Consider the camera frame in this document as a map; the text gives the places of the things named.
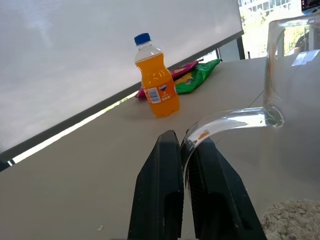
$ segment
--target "whiteboard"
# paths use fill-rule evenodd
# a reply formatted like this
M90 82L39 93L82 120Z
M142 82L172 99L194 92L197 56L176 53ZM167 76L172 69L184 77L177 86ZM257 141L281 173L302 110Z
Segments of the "whiteboard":
M241 31L237 0L0 0L0 153L138 83L136 35L171 66Z

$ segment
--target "table surface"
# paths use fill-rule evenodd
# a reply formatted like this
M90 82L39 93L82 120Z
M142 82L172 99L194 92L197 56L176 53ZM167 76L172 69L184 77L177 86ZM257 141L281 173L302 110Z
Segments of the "table surface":
M194 93L180 96L180 110L166 118L155 118L146 102L131 98L1 172L3 239L125 239L136 178L157 137L175 130L181 142L186 129L209 114L261 106L265 62L221 63ZM255 192L261 131L239 129L213 136L242 177L258 214L265 207ZM297 188L310 192L303 184ZM181 238L194 239L187 199L182 225Z

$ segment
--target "clear plastic container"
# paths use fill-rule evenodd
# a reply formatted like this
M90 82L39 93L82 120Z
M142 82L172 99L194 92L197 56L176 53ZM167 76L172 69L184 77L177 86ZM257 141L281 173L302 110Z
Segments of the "clear plastic container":
M157 117L179 110L180 102L174 80L164 63L162 51L151 44L148 33L134 38L138 47L135 65L141 71L141 83L148 103Z
M268 228L268 233L287 236L272 239L317 239L320 14L272 21L267 52L263 106L215 113L197 122L184 138L188 149L186 159L189 161L198 145L213 134L265 127L261 129L260 139L256 139L260 151L256 158L256 190L252 190L255 210L264 213L269 209L264 215L266 218L273 215L269 225L281 225L273 230ZM184 180L189 189L187 166L188 163L184 167Z

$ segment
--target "building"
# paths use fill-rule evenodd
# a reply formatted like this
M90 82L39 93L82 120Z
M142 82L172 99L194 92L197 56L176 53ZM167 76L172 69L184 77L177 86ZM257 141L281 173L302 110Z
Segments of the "building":
M266 16L277 7L290 10L291 2L292 0L238 0L240 9L249 9L253 12L262 11Z

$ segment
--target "plastic bottle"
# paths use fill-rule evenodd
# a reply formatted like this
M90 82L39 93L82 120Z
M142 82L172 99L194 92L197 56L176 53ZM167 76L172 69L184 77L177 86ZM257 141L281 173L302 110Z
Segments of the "plastic bottle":
M138 47L135 65L142 75L142 87L152 112L157 117L169 116L179 110L179 97L170 71L165 67L164 54L151 44L150 35L134 38Z

